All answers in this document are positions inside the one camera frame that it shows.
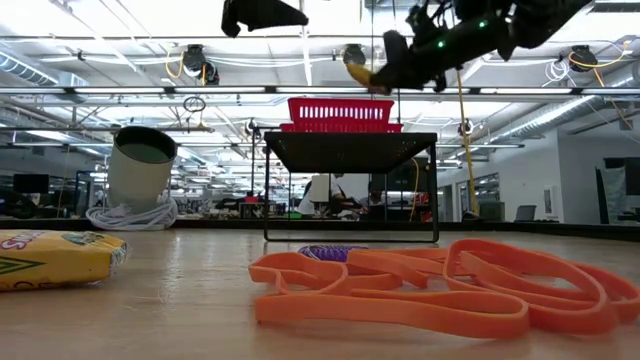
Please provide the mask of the black computer monitor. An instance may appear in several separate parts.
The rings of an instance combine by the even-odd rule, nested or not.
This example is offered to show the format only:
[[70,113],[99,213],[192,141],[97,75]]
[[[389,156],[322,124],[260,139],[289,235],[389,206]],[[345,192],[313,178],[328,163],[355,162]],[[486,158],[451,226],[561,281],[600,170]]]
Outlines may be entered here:
[[12,187],[21,194],[46,194],[49,182],[48,174],[14,174]]

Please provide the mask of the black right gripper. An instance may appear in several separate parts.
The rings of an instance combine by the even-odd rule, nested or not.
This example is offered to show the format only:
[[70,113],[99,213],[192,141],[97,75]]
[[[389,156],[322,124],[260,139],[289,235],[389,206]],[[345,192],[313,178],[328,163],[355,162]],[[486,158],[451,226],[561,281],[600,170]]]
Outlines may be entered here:
[[383,34],[387,62],[369,83],[390,94],[393,89],[423,90],[433,81],[433,91],[440,93],[447,87],[447,70],[497,50],[508,39],[503,17],[482,15],[451,29],[421,30],[414,36],[413,56],[406,38],[389,30]]

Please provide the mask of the yellow crayon pack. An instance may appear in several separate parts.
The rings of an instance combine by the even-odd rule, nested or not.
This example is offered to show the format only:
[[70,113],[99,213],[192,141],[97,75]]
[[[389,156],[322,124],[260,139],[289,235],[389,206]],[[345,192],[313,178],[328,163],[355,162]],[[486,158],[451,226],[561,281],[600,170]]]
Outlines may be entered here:
[[0,292],[101,282],[128,255],[124,240],[96,232],[0,230]]

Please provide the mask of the person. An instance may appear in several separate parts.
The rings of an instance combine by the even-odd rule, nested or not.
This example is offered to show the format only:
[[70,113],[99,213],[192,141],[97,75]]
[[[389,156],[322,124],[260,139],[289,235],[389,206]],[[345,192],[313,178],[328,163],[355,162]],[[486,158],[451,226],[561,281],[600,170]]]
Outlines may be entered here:
[[371,191],[367,197],[361,198],[359,211],[361,221],[382,222],[386,214],[386,197],[383,192]]
[[345,193],[338,183],[339,177],[340,174],[313,175],[297,211],[302,215],[312,216],[316,214],[316,206],[328,204],[335,199],[345,199]]

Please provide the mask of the yellow spiral coil keychain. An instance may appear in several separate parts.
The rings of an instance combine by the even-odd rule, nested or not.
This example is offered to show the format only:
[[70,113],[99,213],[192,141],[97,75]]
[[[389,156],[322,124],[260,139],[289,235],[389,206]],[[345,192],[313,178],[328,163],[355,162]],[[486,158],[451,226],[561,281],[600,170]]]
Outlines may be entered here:
[[373,73],[364,65],[346,63],[346,70],[349,75],[361,86],[366,88],[370,93],[388,96],[391,91],[384,86],[377,86],[371,83]]

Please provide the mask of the orange rubber band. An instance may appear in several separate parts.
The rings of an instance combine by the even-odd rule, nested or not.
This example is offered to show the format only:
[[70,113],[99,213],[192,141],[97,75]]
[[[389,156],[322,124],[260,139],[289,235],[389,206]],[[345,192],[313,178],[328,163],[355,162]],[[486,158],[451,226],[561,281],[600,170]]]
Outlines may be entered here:
[[404,283],[426,288],[430,274],[441,275],[446,249],[351,250],[347,283],[352,288],[392,290]]
[[[586,293],[587,298],[562,299],[539,285],[517,279],[506,271],[508,267],[562,278]],[[463,239],[449,247],[443,276],[451,290],[508,295],[526,303],[531,325],[543,330],[598,335],[620,324],[604,287],[577,266],[552,255],[481,239]]]
[[294,293],[290,285],[306,287],[310,294],[350,295],[352,290],[392,290],[402,284],[393,274],[293,252],[265,255],[248,271],[253,282],[272,284],[281,295]]
[[640,287],[599,267],[585,263],[575,263],[575,266],[593,277],[604,288],[621,323],[632,323],[640,316]]

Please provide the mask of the purple spiral coil keychain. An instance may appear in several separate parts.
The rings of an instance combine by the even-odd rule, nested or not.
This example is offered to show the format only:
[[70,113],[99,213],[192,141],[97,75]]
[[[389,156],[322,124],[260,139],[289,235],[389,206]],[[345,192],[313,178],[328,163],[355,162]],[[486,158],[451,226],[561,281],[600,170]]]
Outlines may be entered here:
[[352,250],[365,250],[362,246],[350,245],[309,245],[298,252],[306,257],[319,261],[346,262],[348,253]]

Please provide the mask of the white cup with dark inside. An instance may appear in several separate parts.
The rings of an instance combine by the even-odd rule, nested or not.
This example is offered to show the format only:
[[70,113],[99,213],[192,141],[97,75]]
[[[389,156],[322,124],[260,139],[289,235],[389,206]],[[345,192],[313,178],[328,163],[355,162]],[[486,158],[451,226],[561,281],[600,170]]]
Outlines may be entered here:
[[107,167],[107,202],[134,214],[157,207],[177,157],[177,144],[167,134],[148,127],[119,129]]

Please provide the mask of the black aluminium table frame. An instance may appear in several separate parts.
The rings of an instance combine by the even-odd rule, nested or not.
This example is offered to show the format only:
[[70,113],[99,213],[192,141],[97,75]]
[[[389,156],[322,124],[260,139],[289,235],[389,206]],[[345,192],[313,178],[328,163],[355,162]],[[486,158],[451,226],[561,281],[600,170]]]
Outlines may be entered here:
[[422,231],[445,232],[523,232],[532,234],[584,237],[640,243],[640,226],[581,225],[554,222],[352,222],[312,220],[190,220],[179,219],[175,229],[233,229],[233,230],[327,230],[327,231]]

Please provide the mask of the black perforated metal riser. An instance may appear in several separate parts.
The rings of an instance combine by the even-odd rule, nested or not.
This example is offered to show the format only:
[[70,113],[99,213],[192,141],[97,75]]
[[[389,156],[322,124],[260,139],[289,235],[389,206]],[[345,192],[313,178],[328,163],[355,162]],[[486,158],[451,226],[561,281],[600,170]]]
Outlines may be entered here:
[[265,160],[276,155],[290,173],[387,174],[423,151],[429,154],[429,205],[432,237],[440,237],[437,205],[435,133],[267,132]]

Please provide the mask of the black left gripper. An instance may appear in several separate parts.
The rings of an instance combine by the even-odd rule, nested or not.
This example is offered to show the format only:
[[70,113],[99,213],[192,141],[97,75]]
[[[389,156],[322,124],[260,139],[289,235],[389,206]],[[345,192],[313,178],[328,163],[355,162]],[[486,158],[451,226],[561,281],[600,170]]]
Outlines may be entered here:
[[[282,0],[241,0],[239,21],[249,30],[283,26],[306,26],[308,17],[300,10]],[[240,33],[235,0],[225,0],[223,4],[221,30],[229,38]]]

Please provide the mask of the orange scissors handle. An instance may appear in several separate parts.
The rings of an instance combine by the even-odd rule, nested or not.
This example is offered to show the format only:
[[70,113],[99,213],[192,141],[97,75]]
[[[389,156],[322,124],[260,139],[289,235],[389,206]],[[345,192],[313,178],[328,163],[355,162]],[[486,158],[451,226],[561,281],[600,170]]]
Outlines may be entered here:
[[482,291],[270,295],[255,300],[255,318],[266,323],[389,323],[478,339],[512,339],[530,330],[529,307],[523,300]]

